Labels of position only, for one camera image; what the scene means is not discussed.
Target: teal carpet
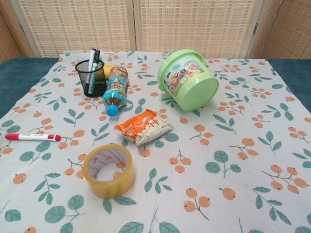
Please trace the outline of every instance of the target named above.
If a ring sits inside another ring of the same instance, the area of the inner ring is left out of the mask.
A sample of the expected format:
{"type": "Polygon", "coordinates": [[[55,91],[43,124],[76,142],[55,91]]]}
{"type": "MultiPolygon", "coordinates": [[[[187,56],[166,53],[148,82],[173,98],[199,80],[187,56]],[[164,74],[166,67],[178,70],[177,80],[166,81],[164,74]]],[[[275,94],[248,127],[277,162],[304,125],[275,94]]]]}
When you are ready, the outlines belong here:
{"type": "MultiPolygon", "coordinates": [[[[17,58],[0,65],[0,118],[57,62],[52,58],[17,58]]],[[[311,60],[268,60],[287,86],[311,112],[311,60]]]]}

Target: red marker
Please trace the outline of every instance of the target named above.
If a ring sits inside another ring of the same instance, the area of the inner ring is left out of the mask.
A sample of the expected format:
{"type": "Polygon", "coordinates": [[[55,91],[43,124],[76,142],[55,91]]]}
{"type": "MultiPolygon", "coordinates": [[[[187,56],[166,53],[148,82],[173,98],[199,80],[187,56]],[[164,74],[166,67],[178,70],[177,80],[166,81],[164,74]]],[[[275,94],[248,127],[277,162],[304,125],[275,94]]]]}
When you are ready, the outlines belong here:
{"type": "Polygon", "coordinates": [[[60,136],[57,134],[21,134],[9,133],[5,135],[8,140],[32,140],[32,141],[60,141],[60,136]]]}

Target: table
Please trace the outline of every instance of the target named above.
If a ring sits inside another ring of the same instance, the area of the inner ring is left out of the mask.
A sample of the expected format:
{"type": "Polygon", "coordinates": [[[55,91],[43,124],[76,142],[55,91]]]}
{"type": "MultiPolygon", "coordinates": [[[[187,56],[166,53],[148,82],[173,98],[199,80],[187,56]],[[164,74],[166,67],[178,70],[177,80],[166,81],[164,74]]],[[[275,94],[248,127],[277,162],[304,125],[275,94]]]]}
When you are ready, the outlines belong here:
{"type": "Polygon", "coordinates": [[[1,232],[310,232],[311,116],[267,61],[207,58],[219,91],[186,113],[158,88],[167,53],[102,52],[129,72],[127,104],[109,118],[74,71],[88,55],[62,54],[0,121],[1,232]],[[137,148],[113,127],[146,108],[174,130],[137,148]],[[85,154],[108,143],[130,150],[136,172],[115,200],[94,196],[81,172],[85,154]]]}

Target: marker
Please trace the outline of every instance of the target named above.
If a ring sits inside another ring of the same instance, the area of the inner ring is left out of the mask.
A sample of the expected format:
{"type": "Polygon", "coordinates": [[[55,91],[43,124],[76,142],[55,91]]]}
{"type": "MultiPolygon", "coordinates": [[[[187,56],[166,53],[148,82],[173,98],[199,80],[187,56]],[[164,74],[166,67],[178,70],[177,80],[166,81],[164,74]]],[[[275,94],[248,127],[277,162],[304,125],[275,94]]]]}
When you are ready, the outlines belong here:
{"type": "MultiPolygon", "coordinates": [[[[96,49],[91,50],[91,55],[90,55],[89,61],[88,61],[88,69],[87,69],[88,72],[92,71],[95,52],[96,52],[96,49]]],[[[85,88],[86,92],[88,92],[88,89],[89,89],[90,79],[91,79],[91,73],[87,74],[87,77],[86,77],[86,88],[85,88]]]]}
{"type": "MultiPolygon", "coordinates": [[[[94,62],[93,62],[92,71],[97,70],[97,65],[98,65],[98,61],[99,61],[99,54],[100,54],[100,51],[96,50],[95,55],[94,55],[94,62]]],[[[91,79],[89,81],[89,88],[88,88],[89,94],[94,93],[94,87],[95,87],[95,82],[96,82],[96,74],[97,74],[97,72],[93,72],[91,74],[91,79]]]]}
{"type": "Polygon", "coordinates": [[[31,140],[31,141],[60,141],[58,134],[22,134],[8,133],[5,135],[8,140],[31,140]]]}

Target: blue bottle cap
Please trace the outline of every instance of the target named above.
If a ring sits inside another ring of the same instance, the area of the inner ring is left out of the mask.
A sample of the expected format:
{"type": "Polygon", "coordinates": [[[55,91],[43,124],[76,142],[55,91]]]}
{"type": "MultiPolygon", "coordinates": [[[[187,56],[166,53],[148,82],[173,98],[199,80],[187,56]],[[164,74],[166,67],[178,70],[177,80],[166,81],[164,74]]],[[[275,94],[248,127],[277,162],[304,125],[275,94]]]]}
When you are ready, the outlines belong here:
{"type": "Polygon", "coordinates": [[[118,114],[118,107],[114,104],[108,105],[107,114],[110,117],[114,117],[118,114]]]}

